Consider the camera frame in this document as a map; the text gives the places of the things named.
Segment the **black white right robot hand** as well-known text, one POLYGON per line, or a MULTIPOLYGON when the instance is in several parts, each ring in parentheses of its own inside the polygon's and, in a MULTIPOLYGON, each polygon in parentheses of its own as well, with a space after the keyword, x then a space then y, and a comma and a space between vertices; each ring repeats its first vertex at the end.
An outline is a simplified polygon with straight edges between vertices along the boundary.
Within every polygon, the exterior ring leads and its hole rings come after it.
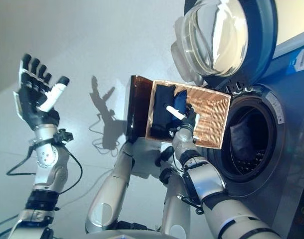
POLYGON ((199 114, 195 112, 192 104, 187 103, 186 112, 183 114, 179 110, 175 109, 173 106, 165 105, 165 109, 174 117, 172 121, 168 124, 169 128, 178 128, 182 125, 191 126, 192 131, 195 130, 197 125, 199 114))

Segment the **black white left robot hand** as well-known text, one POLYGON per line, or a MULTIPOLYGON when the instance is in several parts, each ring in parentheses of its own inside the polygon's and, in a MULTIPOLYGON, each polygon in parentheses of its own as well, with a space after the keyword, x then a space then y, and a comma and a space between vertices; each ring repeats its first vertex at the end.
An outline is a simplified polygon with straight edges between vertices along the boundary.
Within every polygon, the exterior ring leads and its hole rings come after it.
POLYGON ((19 89, 13 93, 17 114, 32 130, 42 124, 59 125, 60 116, 54 105, 67 88, 70 79, 62 76, 49 85, 52 78, 38 58, 25 53, 19 64, 19 89))

